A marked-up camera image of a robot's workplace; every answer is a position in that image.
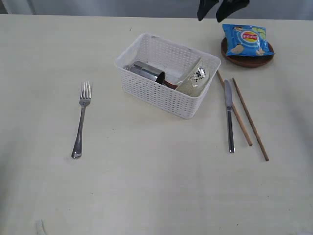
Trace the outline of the brown wooden chopstick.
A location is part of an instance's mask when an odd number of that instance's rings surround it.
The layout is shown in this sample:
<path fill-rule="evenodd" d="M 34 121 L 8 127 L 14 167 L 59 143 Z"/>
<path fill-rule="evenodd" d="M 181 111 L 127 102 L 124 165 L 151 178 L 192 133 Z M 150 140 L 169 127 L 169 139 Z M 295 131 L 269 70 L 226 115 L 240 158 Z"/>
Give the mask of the brown wooden chopstick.
<path fill-rule="evenodd" d="M 245 111 L 245 114 L 246 114 L 246 116 L 247 116 L 247 118 L 248 118 L 248 121 L 249 121 L 249 123 L 250 123 L 250 126 L 251 126 L 251 128 L 252 128 L 252 131 L 253 131 L 253 133 L 254 133 L 254 135 L 255 135 L 255 137 L 256 137 L 256 140 L 257 140 L 257 142 L 258 142 L 258 144 L 259 144 L 259 147 L 260 147 L 260 149 L 261 149 L 261 151 L 262 151 L 262 154 L 263 154 L 263 156 L 264 156 L 264 158 L 265 158 L 265 161 L 268 162 L 268 161 L 269 161 L 268 154 L 267 154 L 267 152 L 266 152 L 266 150 L 265 150 L 265 147 L 264 147 L 264 145 L 263 145 L 263 143 L 262 143 L 262 140 L 261 140 L 261 138 L 260 138 L 260 136 L 259 136 L 259 133 L 258 133 L 258 131 L 257 131 L 257 129 L 256 129 L 256 126 L 255 126 L 255 124 L 254 124 L 254 122 L 253 122 L 253 120 L 252 120 L 252 118 L 251 118 L 251 115 L 250 115 L 250 113 L 249 113 L 249 110 L 247 109 L 246 103 L 245 103 L 245 101 L 244 101 L 244 99 L 243 99 L 243 97 L 242 97 L 242 94 L 241 94 L 241 92 L 240 92 L 240 89 L 239 89 L 239 87 L 238 87 L 238 84 L 237 84 L 235 78 L 232 78 L 232 80 L 233 80 L 235 89 L 236 89 L 236 91 L 237 91 L 237 94 L 238 94 L 238 96 L 239 96 L 240 102 L 241 102 L 241 104 L 242 104 L 242 106 L 243 106 L 243 109 L 244 109 L 244 111 Z"/>
<path fill-rule="evenodd" d="M 224 80 L 222 79 L 219 70 L 217 70 L 217 76 L 218 76 L 218 79 L 219 79 L 223 89 L 224 89 Z M 235 117 L 237 119 L 237 122 L 238 122 L 238 124 L 239 124 L 239 126 L 241 128 L 241 131 L 242 131 L 244 137 L 246 138 L 246 141 L 247 141 L 248 145 L 249 146 L 253 146 L 253 143 L 252 143 L 252 140 L 250 138 L 250 135 L 248 134 L 248 132 L 246 130 L 246 127 L 245 127 L 245 125 L 244 125 L 244 123 L 242 121 L 242 118 L 240 117 L 240 115 L 238 113 L 238 110 L 237 110 L 234 102 L 232 103 L 232 110 L 233 110 L 233 113 L 234 113 L 234 115 L 235 115 Z"/>

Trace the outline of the white patterned ceramic bowl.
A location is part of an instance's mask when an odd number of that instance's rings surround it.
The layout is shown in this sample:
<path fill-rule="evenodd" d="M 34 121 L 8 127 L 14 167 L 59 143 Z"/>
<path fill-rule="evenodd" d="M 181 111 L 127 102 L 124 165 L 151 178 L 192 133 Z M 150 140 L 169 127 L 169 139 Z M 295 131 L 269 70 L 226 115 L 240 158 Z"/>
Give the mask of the white patterned ceramic bowl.
<path fill-rule="evenodd" d="M 182 81 L 175 90 L 190 97 L 197 97 L 204 89 L 209 77 L 210 72 L 202 57 L 199 57 L 181 76 Z"/>

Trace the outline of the dark brown round plate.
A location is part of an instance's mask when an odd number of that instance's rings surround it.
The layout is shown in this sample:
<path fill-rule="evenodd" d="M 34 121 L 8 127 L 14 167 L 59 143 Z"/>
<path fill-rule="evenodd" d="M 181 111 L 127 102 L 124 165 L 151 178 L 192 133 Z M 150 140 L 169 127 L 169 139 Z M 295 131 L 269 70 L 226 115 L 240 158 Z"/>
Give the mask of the dark brown round plate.
<path fill-rule="evenodd" d="M 222 56 L 232 62 L 235 65 L 246 67 L 246 68 L 257 68 L 269 63 L 274 55 L 251 57 L 251 56 L 227 56 L 227 39 L 224 37 L 221 42 L 221 54 Z"/>

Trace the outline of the stainless steel cup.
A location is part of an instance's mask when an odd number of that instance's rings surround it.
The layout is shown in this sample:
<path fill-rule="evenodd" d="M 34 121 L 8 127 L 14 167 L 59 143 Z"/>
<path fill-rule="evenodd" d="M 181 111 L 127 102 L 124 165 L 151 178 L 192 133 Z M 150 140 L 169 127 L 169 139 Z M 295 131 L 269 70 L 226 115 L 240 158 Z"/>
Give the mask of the stainless steel cup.
<path fill-rule="evenodd" d="M 164 71 L 140 61 L 135 61 L 132 63 L 129 67 L 129 71 L 161 85 L 164 83 L 166 77 Z"/>

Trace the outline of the white plastic perforated basket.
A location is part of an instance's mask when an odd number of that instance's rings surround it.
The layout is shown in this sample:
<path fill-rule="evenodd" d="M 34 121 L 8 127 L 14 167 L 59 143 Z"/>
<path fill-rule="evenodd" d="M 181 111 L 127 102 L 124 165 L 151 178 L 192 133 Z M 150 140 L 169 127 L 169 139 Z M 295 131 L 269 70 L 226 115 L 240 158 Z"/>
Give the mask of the white plastic perforated basket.
<path fill-rule="evenodd" d="M 164 71 L 165 80 L 178 85 L 183 80 L 183 73 L 191 69 L 197 59 L 200 59 L 200 65 L 208 79 L 195 97 L 151 81 L 128 69 L 131 64 L 140 61 Z M 115 64 L 121 73 L 122 89 L 125 92 L 176 116 L 190 119 L 201 105 L 221 60 L 212 54 L 143 33 L 119 55 Z"/>

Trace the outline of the silver table knife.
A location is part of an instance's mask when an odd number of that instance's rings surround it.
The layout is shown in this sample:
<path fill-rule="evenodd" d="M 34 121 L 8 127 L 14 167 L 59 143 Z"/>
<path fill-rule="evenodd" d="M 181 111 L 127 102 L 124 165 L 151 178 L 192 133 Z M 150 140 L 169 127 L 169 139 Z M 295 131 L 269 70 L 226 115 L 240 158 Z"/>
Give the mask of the silver table knife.
<path fill-rule="evenodd" d="M 224 80 L 224 95 L 225 105 L 227 114 L 227 130 L 228 130 L 228 146 L 229 152 L 235 152 L 234 138 L 233 138 L 233 127 L 232 127 L 232 91 L 230 83 L 227 79 Z"/>

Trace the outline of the silver metal fork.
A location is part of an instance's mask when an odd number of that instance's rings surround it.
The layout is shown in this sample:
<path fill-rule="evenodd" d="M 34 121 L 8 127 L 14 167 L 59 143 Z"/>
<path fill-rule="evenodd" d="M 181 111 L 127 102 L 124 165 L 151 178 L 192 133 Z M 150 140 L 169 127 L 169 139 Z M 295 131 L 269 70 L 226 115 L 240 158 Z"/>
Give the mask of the silver metal fork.
<path fill-rule="evenodd" d="M 91 103 L 91 85 L 90 82 L 86 81 L 82 83 L 81 90 L 80 90 L 80 100 L 79 104 L 81 106 L 81 113 L 80 113 L 80 120 L 79 120 L 79 126 L 78 131 L 75 139 L 75 144 L 72 150 L 71 157 L 73 159 L 78 159 L 82 156 L 82 142 L 83 142 L 83 125 L 84 125 L 84 117 L 85 117 L 85 111 L 86 108 Z"/>

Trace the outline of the blue Lays chips bag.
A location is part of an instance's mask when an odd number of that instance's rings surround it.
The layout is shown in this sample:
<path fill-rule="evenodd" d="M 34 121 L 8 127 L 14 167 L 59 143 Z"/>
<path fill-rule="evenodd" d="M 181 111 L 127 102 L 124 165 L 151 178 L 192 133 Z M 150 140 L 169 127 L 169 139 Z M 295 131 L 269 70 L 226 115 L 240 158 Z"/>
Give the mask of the blue Lays chips bag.
<path fill-rule="evenodd" d="M 223 24 L 227 56 L 260 57 L 273 55 L 266 39 L 266 28 L 254 25 Z"/>

